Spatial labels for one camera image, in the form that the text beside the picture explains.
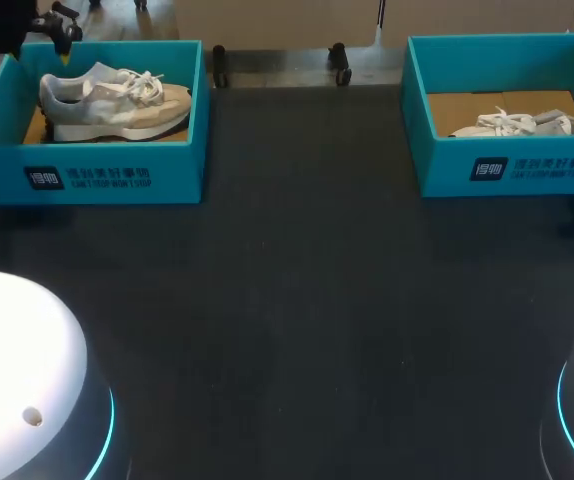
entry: dark gray carpet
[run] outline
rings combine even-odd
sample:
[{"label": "dark gray carpet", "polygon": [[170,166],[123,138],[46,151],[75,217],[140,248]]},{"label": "dark gray carpet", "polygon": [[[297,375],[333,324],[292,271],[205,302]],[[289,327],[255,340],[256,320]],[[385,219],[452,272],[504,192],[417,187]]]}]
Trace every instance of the dark gray carpet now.
[{"label": "dark gray carpet", "polygon": [[395,87],[214,94],[204,202],[0,211],[138,479],[540,479],[574,198],[421,200]]}]

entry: shoelace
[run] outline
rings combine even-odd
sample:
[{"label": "shoelace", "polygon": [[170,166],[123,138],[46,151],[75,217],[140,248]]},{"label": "shoelace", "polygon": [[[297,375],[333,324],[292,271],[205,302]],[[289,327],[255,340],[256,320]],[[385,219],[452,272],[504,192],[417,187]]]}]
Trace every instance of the shoelace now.
[{"label": "shoelace", "polygon": [[498,113],[479,115],[477,127],[491,127],[496,130],[497,136],[507,137],[513,135],[532,135],[536,131],[536,122],[531,115],[518,113],[507,115],[502,108],[496,107]]},{"label": "shoelace", "polygon": [[120,69],[119,72],[127,74],[128,78],[123,83],[126,88],[120,95],[130,95],[143,102],[148,102],[157,97],[163,91],[163,84],[158,80],[164,75],[152,76],[150,72],[138,73],[133,70],[125,68]]}]

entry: gray floor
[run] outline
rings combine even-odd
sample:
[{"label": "gray floor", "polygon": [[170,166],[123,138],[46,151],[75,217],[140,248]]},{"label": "gray floor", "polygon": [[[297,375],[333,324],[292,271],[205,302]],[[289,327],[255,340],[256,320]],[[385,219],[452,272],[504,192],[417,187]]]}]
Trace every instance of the gray floor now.
[{"label": "gray floor", "polygon": [[212,92],[204,200],[0,210],[80,320],[134,480],[541,480],[574,197],[421,199],[394,86]]},{"label": "gray floor", "polygon": [[[102,8],[89,10],[88,0],[68,0],[80,12],[85,40],[166,40],[178,38],[173,0],[149,0],[147,12],[137,12],[131,0],[103,0]],[[380,29],[374,13],[374,44],[348,48],[352,85],[397,84],[403,51],[380,46]],[[28,41],[47,41],[29,35]],[[231,87],[335,86],[327,67],[327,50],[229,52]],[[207,52],[208,67],[211,52]]]}]

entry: shoe box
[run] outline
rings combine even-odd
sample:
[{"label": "shoe box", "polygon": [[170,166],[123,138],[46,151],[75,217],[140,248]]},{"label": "shoe box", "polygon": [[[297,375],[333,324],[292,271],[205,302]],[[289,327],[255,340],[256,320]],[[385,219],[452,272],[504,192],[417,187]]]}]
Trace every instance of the shoe box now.
[{"label": "shoe box", "polygon": [[[201,43],[76,43],[67,66],[53,48],[24,45],[19,61],[7,56],[0,67],[0,205],[200,202],[210,97]],[[41,143],[41,77],[75,78],[96,62],[189,87],[187,129],[151,142]]]},{"label": "shoe box", "polygon": [[401,108],[422,195],[574,194],[574,135],[448,137],[496,107],[574,116],[574,33],[409,38]]}]

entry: blue light ring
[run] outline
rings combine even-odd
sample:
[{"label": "blue light ring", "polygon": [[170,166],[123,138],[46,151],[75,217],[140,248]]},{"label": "blue light ring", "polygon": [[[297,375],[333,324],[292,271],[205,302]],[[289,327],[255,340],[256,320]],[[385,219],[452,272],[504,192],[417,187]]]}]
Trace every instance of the blue light ring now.
[{"label": "blue light ring", "polygon": [[94,466],[91,467],[91,470],[84,478],[84,480],[92,479],[92,477],[96,474],[96,472],[100,468],[100,464],[103,463],[103,459],[105,458],[107,450],[109,449],[109,443],[111,442],[111,437],[114,433],[114,421],[115,421],[114,395],[111,393],[111,389],[109,390],[109,401],[111,402],[111,419],[109,420],[109,431],[107,432],[107,438],[105,439],[103,449],[100,451],[100,455],[98,455],[98,458],[96,459],[96,463],[94,463]]},{"label": "blue light ring", "polygon": [[566,367],[567,363],[563,365],[563,369],[560,372],[560,377],[558,378],[558,391],[556,394],[556,403],[558,404],[558,416],[560,417],[560,424],[563,426],[563,430],[565,432],[565,435],[567,436],[567,440],[569,441],[571,448],[574,450],[574,440],[571,438],[571,434],[569,433],[569,429],[567,428],[567,424],[565,423],[565,418],[563,417],[562,401],[560,399],[560,391],[562,389],[563,384],[563,373],[565,373]]}]

